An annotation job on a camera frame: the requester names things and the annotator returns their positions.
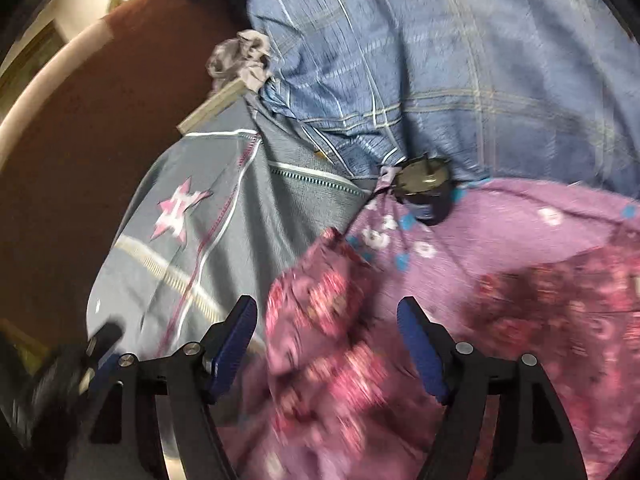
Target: crumpled gray cloth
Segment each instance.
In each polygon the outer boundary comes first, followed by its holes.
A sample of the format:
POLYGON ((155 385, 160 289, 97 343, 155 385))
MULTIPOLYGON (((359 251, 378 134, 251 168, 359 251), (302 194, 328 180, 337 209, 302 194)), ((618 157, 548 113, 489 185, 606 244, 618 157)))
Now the crumpled gray cloth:
POLYGON ((257 92, 271 76, 266 67, 269 54, 269 38, 251 29, 242 30, 236 38, 217 45, 207 61, 207 71, 213 78, 212 93, 236 78, 240 78, 249 90, 257 92))

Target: purple fabric with flowers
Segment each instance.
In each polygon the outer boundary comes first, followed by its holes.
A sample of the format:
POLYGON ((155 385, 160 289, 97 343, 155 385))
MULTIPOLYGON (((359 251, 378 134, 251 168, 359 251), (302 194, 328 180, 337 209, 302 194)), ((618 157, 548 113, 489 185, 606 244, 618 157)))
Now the purple fabric with flowers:
POLYGON ((619 195, 492 180, 456 190, 449 218, 427 228, 382 194, 274 282, 266 355, 242 377, 250 416, 221 429, 225 449, 247 479, 413 480, 442 408, 396 327, 412 295, 457 340, 536 354, 590 480, 604 479, 640 429, 639 292, 640 218, 619 195))

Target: gray fabric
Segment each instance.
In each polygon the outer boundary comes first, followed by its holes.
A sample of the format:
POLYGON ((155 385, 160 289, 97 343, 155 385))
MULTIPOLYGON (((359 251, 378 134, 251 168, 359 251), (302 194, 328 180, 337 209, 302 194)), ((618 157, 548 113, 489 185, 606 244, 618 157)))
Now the gray fabric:
POLYGON ((268 115, 254 96, 238 100, 194 126, 143 179, 94 284, 88 331, 119 317, 121 350, 165 355, 199 340, 249 294, 260 307, 260 344, 273 279, 325 227, 344 228, 365 196, 290 123, 268 115), (184 242, 156 226, 163 209, 174 211, 174 202, 166 204, 180 186, 178 196, 196 200, 184 211, 184 242))
POLYGON ((213 78, 215 94, 225 85, 240 78, 252 92, 257 92, 271 76, 266 69, 270 53, 269 38, 256 30, 242 30, 232 40, 220 43, 207 62, 213 78))

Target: blue fabric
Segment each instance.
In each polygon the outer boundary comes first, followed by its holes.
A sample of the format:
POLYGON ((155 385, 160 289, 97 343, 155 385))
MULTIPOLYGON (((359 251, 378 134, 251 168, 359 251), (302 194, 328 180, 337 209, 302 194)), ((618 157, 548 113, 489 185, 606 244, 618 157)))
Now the blue fabric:
POLYGON ((601 0, 249 0, 267 106, 345 176, 449 156, 461 180, 637 197, 640 49, 601 0))

